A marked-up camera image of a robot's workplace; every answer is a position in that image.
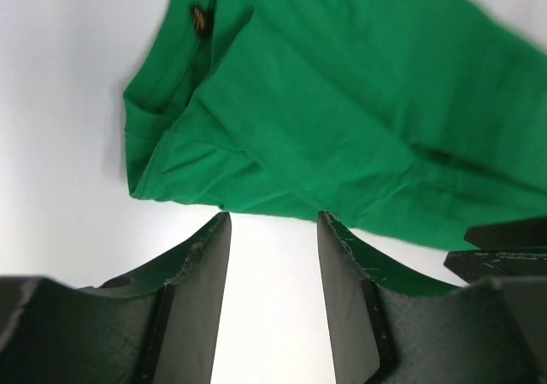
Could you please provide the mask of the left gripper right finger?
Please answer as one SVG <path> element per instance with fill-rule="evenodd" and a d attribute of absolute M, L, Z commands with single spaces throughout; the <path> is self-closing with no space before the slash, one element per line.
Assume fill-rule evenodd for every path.
<path fill-rule="evenodd" d="M 546 279 L 433 279 L 317 219 L 326 317 L 339 383 L 543 383 Z"/>

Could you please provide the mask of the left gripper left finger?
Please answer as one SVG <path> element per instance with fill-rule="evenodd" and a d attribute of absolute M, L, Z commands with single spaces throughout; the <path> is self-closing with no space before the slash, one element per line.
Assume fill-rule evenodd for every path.
<path fill-rule="evenodd" d="M 189 239 L 99 287 L 1 279 L 4 383 L 208 383 L 232 224 Z"/>

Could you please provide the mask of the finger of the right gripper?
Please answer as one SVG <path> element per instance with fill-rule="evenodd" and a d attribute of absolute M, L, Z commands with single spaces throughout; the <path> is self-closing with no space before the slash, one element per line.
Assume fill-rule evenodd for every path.
<path fill-rule="evenodd" d="M 471 227 L 464 239 L 478 248 L 546 247 L 546 218 Z"/>
<path fill-rule="evenodd" d="M 546 250 L 453 251 L 444 266 L 468 284 L 486 277 L 546 276 Z"/>

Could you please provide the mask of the green t shirt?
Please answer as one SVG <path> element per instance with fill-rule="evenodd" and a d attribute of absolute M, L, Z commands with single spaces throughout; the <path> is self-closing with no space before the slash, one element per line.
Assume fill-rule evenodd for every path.
<path fill-rule="evenodd" d="M 473 0 L 170 0 L 123 101 L 136 199 L 446 251 L 546 212 L 546 55 Z"/>

